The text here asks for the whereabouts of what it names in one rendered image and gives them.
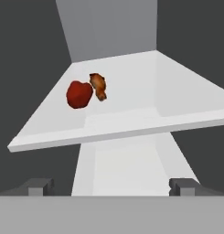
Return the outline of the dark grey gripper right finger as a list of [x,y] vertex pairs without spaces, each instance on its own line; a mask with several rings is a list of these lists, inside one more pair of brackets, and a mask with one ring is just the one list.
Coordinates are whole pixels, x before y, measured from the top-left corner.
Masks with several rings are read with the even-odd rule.
[[193,178],[170,178],[170,196],[224,196],[224,193],[202,186]]

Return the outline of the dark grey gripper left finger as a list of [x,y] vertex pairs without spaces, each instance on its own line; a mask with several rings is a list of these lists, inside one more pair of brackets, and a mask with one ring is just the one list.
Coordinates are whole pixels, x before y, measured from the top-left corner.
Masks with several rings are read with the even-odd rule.
[[43,197],[54,195],[54,179],[53,178],[31,178],[21,186],[2,191],[0,196],[6,197]]

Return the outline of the red bell pepper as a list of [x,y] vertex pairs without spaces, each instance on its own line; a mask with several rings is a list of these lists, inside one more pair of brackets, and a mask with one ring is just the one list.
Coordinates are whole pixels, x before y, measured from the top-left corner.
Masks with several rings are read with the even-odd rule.
[[93,88],[88,82],[80,82],[74,80],[69,85],[66,93],[67,103],[73,109],[81,109],[88,105],[91,96],[93,94]]

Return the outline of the white fridge shelf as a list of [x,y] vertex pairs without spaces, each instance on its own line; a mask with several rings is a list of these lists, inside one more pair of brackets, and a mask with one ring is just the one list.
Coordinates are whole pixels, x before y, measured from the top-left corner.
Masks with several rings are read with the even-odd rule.
[[[105,77],[105,101],[69,107],[73,80]],[[224,89],[157,50],[71,64],[7,146],[23,152],[224,125]]]

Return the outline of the brown chicken drumstick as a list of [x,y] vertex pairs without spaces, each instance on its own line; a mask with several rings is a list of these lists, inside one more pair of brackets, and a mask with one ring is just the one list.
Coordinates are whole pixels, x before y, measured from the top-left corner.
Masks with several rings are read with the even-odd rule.
[[100,101],[104,101],[107,99],[105,90],[106,90],[106,82],[105,78],[99,73],[91,73],[90,74],[90,83],[92,87],[95,89],[96,96]]

